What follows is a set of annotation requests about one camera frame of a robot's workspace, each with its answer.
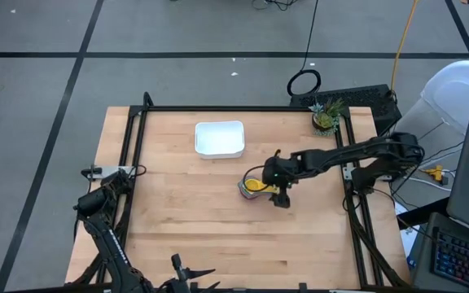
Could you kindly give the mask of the yellow measuring cup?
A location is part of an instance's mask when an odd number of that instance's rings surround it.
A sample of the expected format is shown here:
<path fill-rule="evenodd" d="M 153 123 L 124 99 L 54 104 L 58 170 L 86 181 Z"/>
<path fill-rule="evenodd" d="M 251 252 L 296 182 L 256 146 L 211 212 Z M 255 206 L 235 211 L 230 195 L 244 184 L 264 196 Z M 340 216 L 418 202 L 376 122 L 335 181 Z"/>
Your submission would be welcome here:
<path fill-rule="evenodd" d="M 256 177 L 246 177 L 241 183 L 243 192 L 247 197 L 252 198 L 260 194 L 277 194 L 279 188 L 276 186 L 268 186 Z"/>

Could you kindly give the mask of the white plastic chair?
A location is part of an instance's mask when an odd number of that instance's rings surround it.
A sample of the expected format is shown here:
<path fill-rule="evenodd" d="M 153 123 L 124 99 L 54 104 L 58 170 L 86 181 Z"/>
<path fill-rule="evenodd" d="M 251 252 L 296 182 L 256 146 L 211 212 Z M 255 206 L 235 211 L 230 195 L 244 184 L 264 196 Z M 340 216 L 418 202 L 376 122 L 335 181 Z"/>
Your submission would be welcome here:
<path fill-rule="evenodd" d="M 419 98 L 397 122 L 425 150 L 421 166 L 458 160 L 469 123 L 469 60 L 442 68 L 420 90 Z"/>

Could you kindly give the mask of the dark grey desk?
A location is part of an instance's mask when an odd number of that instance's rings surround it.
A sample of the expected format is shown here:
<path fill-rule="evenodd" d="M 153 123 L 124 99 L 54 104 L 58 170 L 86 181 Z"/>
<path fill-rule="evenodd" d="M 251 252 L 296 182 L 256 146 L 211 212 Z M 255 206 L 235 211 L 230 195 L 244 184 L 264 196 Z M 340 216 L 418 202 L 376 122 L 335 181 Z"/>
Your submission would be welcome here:
<path fill-rule="evenodd" d="M 412 271 L 412 283 L 418 289 L 429 291 L 469 292 L 469 287 L 439 277 L 431 272 L 433 229 L 441 228 L 456 234 L 469 235 L 469 228 L 453 220 L 447 213 L 449 198 L 440 199 L 421 208 L 400 215 L 404 225 L 421 224 L 418 236 L 415 265 Z"/>

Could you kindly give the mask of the grey metal mounting plate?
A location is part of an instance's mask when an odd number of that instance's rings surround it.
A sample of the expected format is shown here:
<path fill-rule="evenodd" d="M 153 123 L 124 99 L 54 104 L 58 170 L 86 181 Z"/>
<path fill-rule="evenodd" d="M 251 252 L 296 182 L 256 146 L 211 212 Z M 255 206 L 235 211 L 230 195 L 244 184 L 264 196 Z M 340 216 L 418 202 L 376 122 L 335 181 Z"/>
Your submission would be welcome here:
<path fill-rule="evenodd" d="M 343 167 L 343 177 L 345 181 L 352 181 L 361 176 L 362 168 L 359 167 Z"/>
<path fill-rule="evenodd" d="M 125 171 L 129 175 L 133 173 L 135 170 L 135 167 L 133 166 L 97 166 L 97 165 L 92 165 L 89 168 L 81 170 L 81 175 L 85 177 L 88 180 L 100 180 L 104 179 L 105 177 L 108 177 L 112 175 L 113 173 L 116 173 L 120 170 Z"/>

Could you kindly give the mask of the white plastic basket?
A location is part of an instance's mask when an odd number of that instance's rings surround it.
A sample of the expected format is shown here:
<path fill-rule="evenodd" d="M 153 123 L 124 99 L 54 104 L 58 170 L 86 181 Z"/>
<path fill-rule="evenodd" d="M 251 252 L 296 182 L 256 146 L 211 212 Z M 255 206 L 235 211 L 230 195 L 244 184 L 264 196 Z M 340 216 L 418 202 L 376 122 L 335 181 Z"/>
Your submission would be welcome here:
<path fill-rule="evenodd" d="M 195 126 L 195 152 L 201 159 L 235 159 L 244 149 L 244 127 L 239 120 L 199 122 Z"/>

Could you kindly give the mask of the indigo measuring cup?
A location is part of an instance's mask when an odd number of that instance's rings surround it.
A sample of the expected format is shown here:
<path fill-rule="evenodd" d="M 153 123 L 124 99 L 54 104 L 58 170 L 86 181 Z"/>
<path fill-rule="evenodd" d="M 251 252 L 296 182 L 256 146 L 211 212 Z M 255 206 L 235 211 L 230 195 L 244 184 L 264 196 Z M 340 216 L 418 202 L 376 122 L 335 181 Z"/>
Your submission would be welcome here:
<path fill-rule="evenodd" d="M 239 188 L 240 194 L 245 199 L 255 199 L 261 195 L 259 192 L 247 190 L 242 181 L 238 183 L 238 188 Z"/>

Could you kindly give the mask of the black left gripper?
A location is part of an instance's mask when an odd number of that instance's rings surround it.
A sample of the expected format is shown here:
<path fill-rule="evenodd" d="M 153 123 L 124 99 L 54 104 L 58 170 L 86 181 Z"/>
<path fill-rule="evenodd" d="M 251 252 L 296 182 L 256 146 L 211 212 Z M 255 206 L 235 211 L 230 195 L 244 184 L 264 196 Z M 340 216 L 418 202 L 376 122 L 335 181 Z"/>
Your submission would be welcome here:
<path fill-rule="evenodd" d="M 215 269 L 192 270 L 184 269 L 184 278 L 171 278 L 155 289 L 155 293 L 195 293 L 196 288 L 188 280 L 200 278 L 204 275 L 215 272 Z M 215 282 L 211 286 L 204 288 L 202 292 L 214 292 L 220 282 Z"/>

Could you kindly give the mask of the backlit black keyboard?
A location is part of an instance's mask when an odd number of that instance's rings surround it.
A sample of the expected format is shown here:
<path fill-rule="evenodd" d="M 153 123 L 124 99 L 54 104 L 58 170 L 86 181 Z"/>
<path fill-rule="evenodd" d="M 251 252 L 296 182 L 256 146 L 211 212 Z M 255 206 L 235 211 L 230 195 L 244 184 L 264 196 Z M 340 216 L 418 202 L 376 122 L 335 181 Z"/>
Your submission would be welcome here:
<path fill-rule="evenodd" d="M 431 272 L 469 287 L 469 235 L 434 228 Z"/>

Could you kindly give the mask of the black perforated computer case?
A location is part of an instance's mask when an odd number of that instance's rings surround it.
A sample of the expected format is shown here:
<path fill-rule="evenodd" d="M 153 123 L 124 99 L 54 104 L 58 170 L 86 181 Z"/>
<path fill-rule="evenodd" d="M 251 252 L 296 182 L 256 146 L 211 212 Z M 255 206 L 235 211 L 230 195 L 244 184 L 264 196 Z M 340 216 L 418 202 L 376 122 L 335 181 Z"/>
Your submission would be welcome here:
<path fill-rule="evenodd" d="M 290 106 L 309 107 L 330 99 L 341 99 L 348 107 L 369 107 L 379 135 L 388 132 L 401 119 L 397 101 L 386 84 L 297 95 L 291 98 Z"/>

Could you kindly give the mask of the black aluminium table frame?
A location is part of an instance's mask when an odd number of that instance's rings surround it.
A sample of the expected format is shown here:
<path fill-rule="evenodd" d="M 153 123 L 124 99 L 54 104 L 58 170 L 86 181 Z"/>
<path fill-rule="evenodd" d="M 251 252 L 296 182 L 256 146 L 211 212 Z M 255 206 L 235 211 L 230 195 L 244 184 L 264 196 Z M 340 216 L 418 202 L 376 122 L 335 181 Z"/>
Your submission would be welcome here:
<path fill-rule="evenodd" d="M 243 154 L 201 159 L 195 126 L 224 120 L 242 122 Z M 155 106 L 141 119 L 109 107 L 94 161 L 140 163 L 125 250 L 155 286 L 174 276 L 170 258 L 178 254 L 185 266 L 206 271 L 201 287 L 357 289 L 362 278 L 338 168 L 290 189 L 287 209 L 244 199 L 237 187 L 245 173 L 259 176 L 276 151 L 335 146 L 333 137 L 313 134 L 305 109 Z"/>

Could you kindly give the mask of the potted succulent plant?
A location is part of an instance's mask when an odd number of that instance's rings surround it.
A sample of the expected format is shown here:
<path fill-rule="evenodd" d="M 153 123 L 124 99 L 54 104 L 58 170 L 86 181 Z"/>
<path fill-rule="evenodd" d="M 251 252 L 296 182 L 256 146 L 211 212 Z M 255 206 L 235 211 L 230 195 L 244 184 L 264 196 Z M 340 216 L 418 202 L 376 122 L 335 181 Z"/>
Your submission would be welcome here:
<path fill-rule="evenodd" d="M 313 113 L 313 133 L 318 136 L 330 136 L 340 124 L 340 116 L 344 110 L 344 101 L 341 98 L 329 99 L 325 103 L 315 103 L 309 106 Z"/>

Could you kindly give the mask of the yellow power plug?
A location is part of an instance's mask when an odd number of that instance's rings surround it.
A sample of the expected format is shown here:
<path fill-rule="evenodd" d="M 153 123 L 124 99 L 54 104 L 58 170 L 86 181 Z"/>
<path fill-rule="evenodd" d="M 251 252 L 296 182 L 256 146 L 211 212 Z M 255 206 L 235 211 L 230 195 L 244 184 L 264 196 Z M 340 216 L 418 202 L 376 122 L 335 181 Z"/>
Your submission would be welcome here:
<path fill-rule="evenodd" d="M 420 171 L 432 177 L 436 182 L 443 183 L 444 171 L 442 165 L 436 165 L 431 168 L 421 168 Z"/>

